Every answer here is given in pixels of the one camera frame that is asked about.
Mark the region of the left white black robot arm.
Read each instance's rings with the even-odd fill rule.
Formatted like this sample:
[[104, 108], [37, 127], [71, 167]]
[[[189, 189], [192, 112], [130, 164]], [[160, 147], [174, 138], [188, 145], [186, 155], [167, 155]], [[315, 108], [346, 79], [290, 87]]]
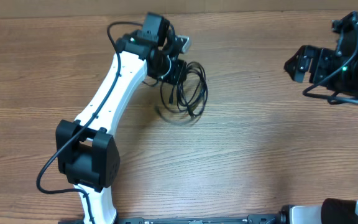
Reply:
[[61, 120], [55, 131], [53, 159], [81, 197], [80, 223], [116, 223], [111, 185], [120, 157], [114, 140], [119, 120], [136, 88], [147, 78], [177, 85], [184, 81], [188, 36], [173, 30], [135, 30], [113, 43], [111, 67], [86, 108], [74, 121]]

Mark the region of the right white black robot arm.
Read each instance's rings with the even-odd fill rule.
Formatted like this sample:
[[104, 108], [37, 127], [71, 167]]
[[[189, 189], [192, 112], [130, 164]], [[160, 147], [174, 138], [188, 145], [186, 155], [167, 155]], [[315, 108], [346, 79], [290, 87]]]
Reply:
[[[303, 45], [284, 64], [294, 82], [310, 74], [310, 86], [302, 94], [326, 100], [330, 105], [358, 106], [358, 13], [332, 21], [339, 38], [334, 50]], [[321, 205], [285, 205], [267, 223], [358, 223], [358, 200], [327, 198]]]

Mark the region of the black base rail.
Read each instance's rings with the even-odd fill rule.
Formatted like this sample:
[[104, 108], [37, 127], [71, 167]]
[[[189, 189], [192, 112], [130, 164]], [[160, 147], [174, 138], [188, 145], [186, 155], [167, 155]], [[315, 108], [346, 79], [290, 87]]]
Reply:
[[286, 224], [286, 215], [279, 214], [251, 214], [240, 218], [117, 218], [113, 224]]

